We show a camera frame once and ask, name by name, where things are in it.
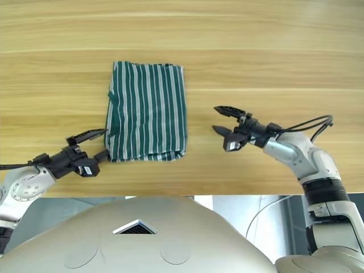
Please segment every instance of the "robotic arm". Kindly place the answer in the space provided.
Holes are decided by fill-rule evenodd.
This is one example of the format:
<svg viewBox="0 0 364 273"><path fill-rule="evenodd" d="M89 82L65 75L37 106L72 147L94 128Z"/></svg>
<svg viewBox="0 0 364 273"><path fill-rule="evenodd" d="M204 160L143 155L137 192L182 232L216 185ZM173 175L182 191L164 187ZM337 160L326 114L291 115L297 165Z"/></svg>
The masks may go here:
<svg viewBox="0 0 364 273"><path fill-rule="evenodd" d="M319 133L332 125L332 117L327 115L283 129L274 123L264 126L251 114L233 107L218 106L215 109L222 115L235 117L239 123L233 131L213 126L215 131L224 137L225 151L237 151L247 143L253 144L286 165L296 175L303 187L309 204L308 213L313 222L307 228L311 252L326 258L335 257L340 253L339 257L345 257L342 258L345 260L342 263L351 266L359 263L359 260L363 261L364 224L358 209L355 203L349 200L332 157L312 143ZM314 126L303 129L299 127L319 119L325 120L315 125L321 127L310 140L301 130ZM307 265L300 266L293 260L291 257L278 260L279 272L300 272L295 271L295 268L305 269L305 266L312 269L311 260L305 262Z"/></svg>
<svg viewBox="0 0 364 273"><path fill-rule="evenodd" d="M54 156L41 154L27 164L0 165L0 170L11 170L0 190L0 254L4 253L26 210L56 183L56 179L72 171L82 177L93 177L100 172L98 164L107 159L108 151L88 158L78 144L97 138L105 131L90 130L67 138L68 146Z"/></svg>

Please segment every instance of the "gray cable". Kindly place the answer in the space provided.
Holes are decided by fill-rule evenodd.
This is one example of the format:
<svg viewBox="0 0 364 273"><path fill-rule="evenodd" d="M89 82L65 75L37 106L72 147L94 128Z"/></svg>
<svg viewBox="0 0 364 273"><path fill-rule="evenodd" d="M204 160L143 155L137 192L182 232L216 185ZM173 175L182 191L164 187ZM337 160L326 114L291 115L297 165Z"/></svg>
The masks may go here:
<svg viewBox="0 0 364 273"><path fill-rule="evenodd" d="M256 215L253 217L253 219L250 221L250 223L249 223L249 226L248 226L248 229L246 230L246 234L245 234L245 238L247 238L248 237L248 233L249 233L249 230L250 230L250 228L251 228L251 225L253 224L253 222L254 222L254 220L260 215L260 213L262 212L262 211L264 211L265 209L267 209L267 208L270 208L271 206L273 206L273 205L275 205L275 204L278 204L279 202L282 202L283 200L286 200L286 199L288 199L288 198L290 198L290 197L292 197L293 195L288 195L288 196L286 196L286 197L283 197L283 198L281 198L281 199L278 199L278 200L276 200L276 201L274 201L274 202L272 202L272 203L270 203L270 204L268 204L268 205L266 205L264 208L262 208L260 211L258 211L257 213L256 213Z"/></svg>

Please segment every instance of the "striped fabric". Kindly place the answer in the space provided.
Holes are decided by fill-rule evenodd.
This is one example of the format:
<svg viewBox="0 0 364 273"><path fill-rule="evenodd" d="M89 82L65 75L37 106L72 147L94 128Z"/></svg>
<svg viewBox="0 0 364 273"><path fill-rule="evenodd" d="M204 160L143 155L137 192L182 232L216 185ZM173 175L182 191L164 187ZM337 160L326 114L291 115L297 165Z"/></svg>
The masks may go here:
<svg viewBox="0 0 364 273"><path fill-rule="evenodd" d="M183 67L114 62L105 146L111 162L175 160L186 153Z"/></svg>

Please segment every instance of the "wooden table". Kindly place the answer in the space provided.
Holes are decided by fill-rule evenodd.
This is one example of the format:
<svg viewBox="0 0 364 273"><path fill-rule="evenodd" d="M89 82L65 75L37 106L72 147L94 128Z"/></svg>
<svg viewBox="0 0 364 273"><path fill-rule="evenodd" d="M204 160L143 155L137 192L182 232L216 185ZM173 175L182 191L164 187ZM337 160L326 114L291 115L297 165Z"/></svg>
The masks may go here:
<svg viewBox="0 0 364 273"><path fill-rule="evenodd" d="M0 42L3 164L55 154L65 137L103 128L114 60L185 68L184 158L103 163L95 178L60 179L48 197L301 193L260 149L223 151L211 125L235 120L217 105L284 127L333 114L316 144L334 156L349 191L364 191L360 1L1 0ZM93 155L102 139L81 147Z"/></svg>

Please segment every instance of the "black cable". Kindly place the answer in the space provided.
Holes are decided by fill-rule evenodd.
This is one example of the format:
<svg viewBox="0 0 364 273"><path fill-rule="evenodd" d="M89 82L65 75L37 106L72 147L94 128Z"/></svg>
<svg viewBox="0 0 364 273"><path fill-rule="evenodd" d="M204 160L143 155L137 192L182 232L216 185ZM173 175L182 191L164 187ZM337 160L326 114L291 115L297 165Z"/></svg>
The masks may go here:
<svg viewBox="0 0 364 273"><path fill-rule="evenodd" d="M318 118L314 118L314 119L311 119L309 121L305 121L303 123L300 123L300 124L297 124L297 125L294 125L292 127L289 127L287 129L283 129L283 132L284 133L292 133L292 132L301 132L301 131L306 131L306 130L309 130L309 129L312 129L312 128L315 128L319 125L322 125L311 137L311 142L313 143L315 141L315 139L318 137L318 135L320 135L327 127L329 126L333 126L333 123L332 123L332 120L333 120L333 116L332 115L323 115L323 116L320 116ZM309 123L312 123L314 121L319 121L320 119L324 119L323 121L320 121L320 122L317 122L315 123L314 125L311 125L311 126L308 126L308 127L303 127L303 128L300 128L300 129L296 129L296 128L299 128L299 127L302 127L306 124L309 124Z"/></svg>
<svg viewBox="0 0 364 273"><path fill-rule="evenodd" d="M5 171L8 169L18 169L18 168L22 168L22 167L29 167L29 166L33 166L34 163L29 161L26 164L8 164L8 165L0 165L0 171Z"/></svg>
<svg viewBox="0 0 364 273"><path fill-rule="evenodd" d="M66 170L69 170L69 171L74 171L74 169L71 168L71 167L46 165L46 164L33 163L33 162L28 162L27 164L0 165L0 171L7 171L7 170L10 170L10 169L18 169L18 168L29 167L29 166L44 167L44 168L48 168L48 169L51 169L51 168L52 169L66 169Z"/></svg>
<svg viewBox="0 0 364 273"><path fill-rule="evenodd" d="M318 121L318 120L320 120L320 119L324 119L325 118L325 120L324 121L320 121L320 122L317 122L317 123L315 123L314 125L311 125L311 126L308 126L308 127L303 127L303 128L300 128L300 129L295 129L295 128L298 128L298 127L302 127L302 126L304 126L304 125L306 125L306 124L309 124L309 123L312 123L312 122L314 122L314 121ZM312 128L315 128L315 127L317 127L317 126L319 126L319 125L325 125L325 124L330 124L330 123L332 123L332 120L333 120L333 116L332 115L323 115L323 116L321 116L321 117L318 117L318 118L314 118L314 119L311 119L311 120L309 120L309 121L305 121L305 122L303 122L303 123L300 123L300 124L297 124L297 125L294 125L294 126L292 126L292 127L289 127L289 128L287 128L287 129L284 129L284 132L301 132L301 131L306 131L306 130L309 130L309 129L312 129Z"/></svg>

